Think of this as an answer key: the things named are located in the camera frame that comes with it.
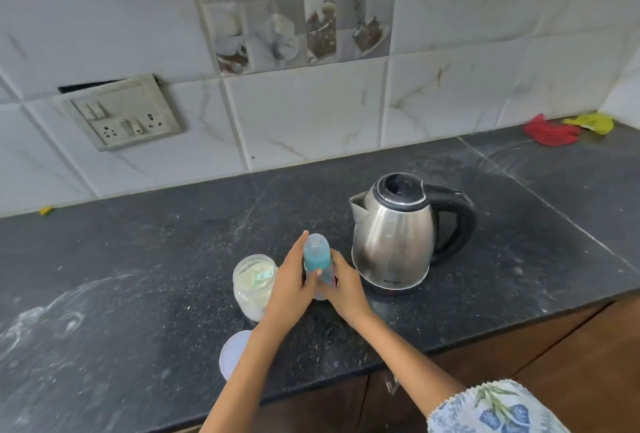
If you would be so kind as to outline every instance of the stainless steel kettle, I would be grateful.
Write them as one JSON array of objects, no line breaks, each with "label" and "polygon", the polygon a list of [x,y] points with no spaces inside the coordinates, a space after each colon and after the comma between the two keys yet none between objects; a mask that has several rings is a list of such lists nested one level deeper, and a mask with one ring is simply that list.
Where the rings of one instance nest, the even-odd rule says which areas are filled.
[{"label": "stainless steel kettle", "polygon": [[[476,211],[468,196],[427,185],[411,174],[380,177],[349,203],[356,222],[353,264],[365,280],[386,290],[420,284],[430,264],[460,251],[476,228]],[[457,214],[456,228],[436,249],[441,211]]]}]

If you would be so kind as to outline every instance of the blue baby bottle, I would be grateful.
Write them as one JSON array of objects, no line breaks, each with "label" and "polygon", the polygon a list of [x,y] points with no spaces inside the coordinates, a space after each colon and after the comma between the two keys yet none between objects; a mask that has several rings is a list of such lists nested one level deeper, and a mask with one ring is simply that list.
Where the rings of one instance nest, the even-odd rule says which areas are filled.
[{"label": "blue baby bottle", "polygon": [[[309,273],[312,271],[320,268],[322,270],[320,280],[330,286],[335,286],[331,251],[329,250],[329,243],[322,234],[309,235],[305,243],[303,255],[305,257],[305,271],[307,272],[307,276],[309,276]],[[314,298],[316,300],[326,300],[320,292],[316,292]]]}]

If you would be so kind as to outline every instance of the right hand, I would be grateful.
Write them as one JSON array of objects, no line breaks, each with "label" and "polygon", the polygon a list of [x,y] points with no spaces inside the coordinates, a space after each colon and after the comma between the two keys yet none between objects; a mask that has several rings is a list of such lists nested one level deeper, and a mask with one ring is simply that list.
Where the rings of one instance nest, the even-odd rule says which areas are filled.
[{"label": "right hand", "polygon": [[331,250],[333,259],[333,272],[338,278],[336,287],[319,281],[317,286],[320,292],[331,302],[336,312],[356,328],[361,319],[374,315],[369,306],[367,297],[362,289],[360,273],[349,266],[340,254],[340,251]]}]

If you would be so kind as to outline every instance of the electrical outlet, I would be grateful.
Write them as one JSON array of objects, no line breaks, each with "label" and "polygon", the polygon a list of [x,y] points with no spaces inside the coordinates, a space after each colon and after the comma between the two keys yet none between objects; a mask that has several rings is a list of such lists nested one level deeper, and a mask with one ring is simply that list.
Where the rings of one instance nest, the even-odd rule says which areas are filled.
[{"label": "electrical outlet", "polygon": [[100,151],[182,131],[151,74],[66,93],[58,105]]}]

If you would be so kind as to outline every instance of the red cloth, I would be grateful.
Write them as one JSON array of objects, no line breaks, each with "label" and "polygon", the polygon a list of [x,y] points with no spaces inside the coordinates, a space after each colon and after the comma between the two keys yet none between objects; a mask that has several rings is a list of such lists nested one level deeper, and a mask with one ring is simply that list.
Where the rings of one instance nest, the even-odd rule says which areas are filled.
[{"label": "red cloth", "polygon": [[524,132],[540,145],[559,147],[576,143],[580,127],[572,124],[551,124],[540,114],[524,125]]}]

